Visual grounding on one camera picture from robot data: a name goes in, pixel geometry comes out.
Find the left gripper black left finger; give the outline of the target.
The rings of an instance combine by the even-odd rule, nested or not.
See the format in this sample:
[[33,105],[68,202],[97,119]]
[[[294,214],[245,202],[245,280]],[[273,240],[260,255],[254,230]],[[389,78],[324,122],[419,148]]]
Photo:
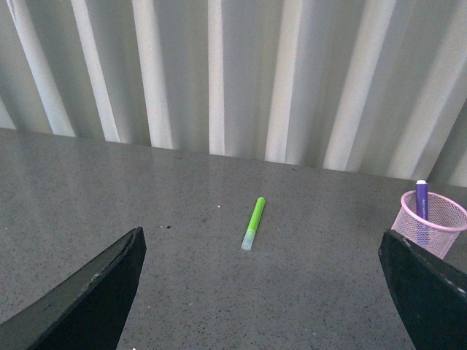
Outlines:
[[146,253],[134,228],[1,324],[2,349],[116,349]]

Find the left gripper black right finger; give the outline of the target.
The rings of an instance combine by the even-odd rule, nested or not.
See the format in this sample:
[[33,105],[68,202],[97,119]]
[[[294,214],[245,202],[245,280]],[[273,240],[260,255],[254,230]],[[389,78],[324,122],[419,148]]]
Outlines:
[[391,298],[416,349],[466,348],[466,274],[394,230],[379,261]]

